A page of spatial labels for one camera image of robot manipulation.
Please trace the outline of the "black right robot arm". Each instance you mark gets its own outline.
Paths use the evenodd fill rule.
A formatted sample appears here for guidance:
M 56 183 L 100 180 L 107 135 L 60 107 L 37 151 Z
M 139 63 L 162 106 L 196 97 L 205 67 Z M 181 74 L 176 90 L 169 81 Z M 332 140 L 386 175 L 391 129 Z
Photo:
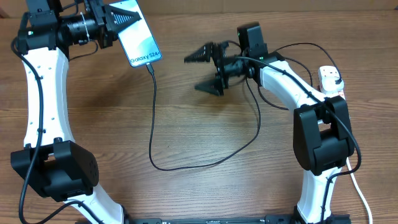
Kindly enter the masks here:
M 330 204 L 336 178 L 354 153 L 348 107 L 340 95 L 320 92 L 291 69 L 285 57 L 269 52 L 259 23 L 237 28 L 239 55 L 228 56 L 229 41 L 208 42 L 185 57 L 189 62 L 213 62 L 215 79 L 197 90 L 222 96 L 229 78 L 244 75 L 272 92 L 293 114 L 293 149 L 303 169 L 302 193 L 290 223 L 351 223 L 349 215 L 334 215 Z

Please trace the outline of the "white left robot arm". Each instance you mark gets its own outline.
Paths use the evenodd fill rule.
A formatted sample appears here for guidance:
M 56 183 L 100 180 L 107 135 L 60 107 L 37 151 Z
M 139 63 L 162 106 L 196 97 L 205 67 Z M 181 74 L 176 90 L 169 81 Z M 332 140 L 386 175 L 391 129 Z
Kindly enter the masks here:
M 64 15 L 60 1 L 28 1 L 12 51 L 27 77 L 28 123 L 24 147 L 11 153 L 23 189 L 76 208 L 90 223 L 132 223 L 126 209 L 99 183 L 94 155 L 73 137 L 67 106 L 72 45 L 112 46 L 121 31 L 142 20 L 125 2 L 85 1 L 85 10 Z

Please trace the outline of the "blue smartphone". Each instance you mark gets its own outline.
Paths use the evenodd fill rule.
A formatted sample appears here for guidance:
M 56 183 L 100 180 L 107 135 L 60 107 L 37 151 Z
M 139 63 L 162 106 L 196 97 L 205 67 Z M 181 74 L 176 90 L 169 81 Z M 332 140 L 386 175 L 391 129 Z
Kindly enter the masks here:
M 138 67 L 160 60 L 162 54 L 159 46 L 152 35 L 137 1 L 119 1 L 111 3 L 110 6 L 125 11 L 137 12 L 141 18 L 118 34 L 119 41 L 130 65 L 132 67 Z

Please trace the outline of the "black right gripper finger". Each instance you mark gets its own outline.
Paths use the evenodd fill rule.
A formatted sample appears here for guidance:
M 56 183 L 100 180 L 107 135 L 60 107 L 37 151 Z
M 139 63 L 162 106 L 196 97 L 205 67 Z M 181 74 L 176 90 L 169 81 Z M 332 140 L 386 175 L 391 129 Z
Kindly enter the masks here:
M 200 47 L 194 53 L 186 56 L 184 58 L 185 63 L 193 63 L 193 62 L 210 62 L 213 56 L 213 46 L 214 43 L 206 43 L 202 47 Z
M 207 92 L 215 96 L 223 96 L 224 88 L 222 81 L 219 78 L 214 78 L 212 80 L 207 80 L 195 85 L 195 89 L 199 91 Z

